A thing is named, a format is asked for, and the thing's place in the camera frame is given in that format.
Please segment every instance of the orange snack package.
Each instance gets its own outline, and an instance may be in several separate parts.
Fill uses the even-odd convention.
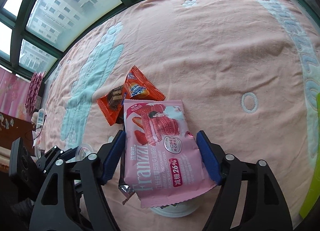
[[[147,80],[136,66],[133,66],[124,85],[114,88],[107,95],[97,100],[110,126],[115,123],[123,123],[123,101],[131,98],[163,101],[165,96]]]

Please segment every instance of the blue gripper pad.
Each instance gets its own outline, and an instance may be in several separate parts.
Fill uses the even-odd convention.
[[[113,139],[112,143],[107,144],[107,146],[104,148],[104,153],[107,152],[106,149],[110,149],[110,151],[103,162],[103,172],[99,178],[99,182],[103,185],[106,184],[107,181],[111,180],[113,174],[115,173],[116,167],[125,148],[125,131],[120,130]]]
[[[222,177],[220,175],[220,163],[214,155],[209,143],[206,140],[206,137],[201,131],[197,133],[196,142],[210,178],[214,180],[218,186],[220,186],[222,184]]]

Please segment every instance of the white remote control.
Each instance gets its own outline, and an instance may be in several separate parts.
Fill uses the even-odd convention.
[[[39,132],[42,130],[43,124],[44,124],[44,116],[45,116],[45,110],[40,109],[38,112],[38,119],[37,119],[37,125],[36,125],[36,133],[39,134]]]

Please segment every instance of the sky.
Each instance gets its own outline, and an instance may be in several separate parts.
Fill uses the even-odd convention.
[[[4,8],[18,15],[22,0],[7,0]],[[0,50],[10,55],[10,42],[12,30],[0,22]]]

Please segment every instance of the red label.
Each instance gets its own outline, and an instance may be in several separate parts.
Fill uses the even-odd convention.
[[[169,159],[170,168],[171,168],[171,176],[174,187],[182,186],[182,177],[179,167],[178,159],[172,158]]]

